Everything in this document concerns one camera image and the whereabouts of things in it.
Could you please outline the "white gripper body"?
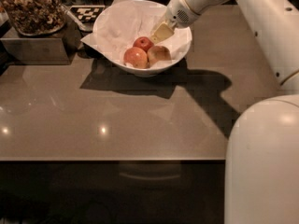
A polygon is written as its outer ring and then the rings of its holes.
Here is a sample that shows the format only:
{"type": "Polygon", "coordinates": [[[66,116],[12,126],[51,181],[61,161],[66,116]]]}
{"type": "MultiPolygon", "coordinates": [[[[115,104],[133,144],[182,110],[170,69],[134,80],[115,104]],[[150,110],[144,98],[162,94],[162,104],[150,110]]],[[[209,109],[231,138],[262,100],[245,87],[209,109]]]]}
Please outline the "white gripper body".
{"type": "Polygon", "coordinates": [[[205,6],[205,0],[170,0],[165,21],[172,28],[189,27],[202,15],[205,6]]]}

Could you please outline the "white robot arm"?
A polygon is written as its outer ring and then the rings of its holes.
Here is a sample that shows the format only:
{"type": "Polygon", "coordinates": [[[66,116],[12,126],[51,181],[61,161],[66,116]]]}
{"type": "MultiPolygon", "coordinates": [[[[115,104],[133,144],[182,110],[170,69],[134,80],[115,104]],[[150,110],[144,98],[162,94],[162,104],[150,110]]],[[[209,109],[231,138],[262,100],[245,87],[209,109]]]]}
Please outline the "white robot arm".
{"type": "MultiPolygon", "coordinates": [[[[228,0],[170,0],[156,41],[228,0]]],[[[277,89],[249,107],[231,131],[225,158],[224,224],[299,224],[299,11],[288,0],[235,0],[277,89]]]]}

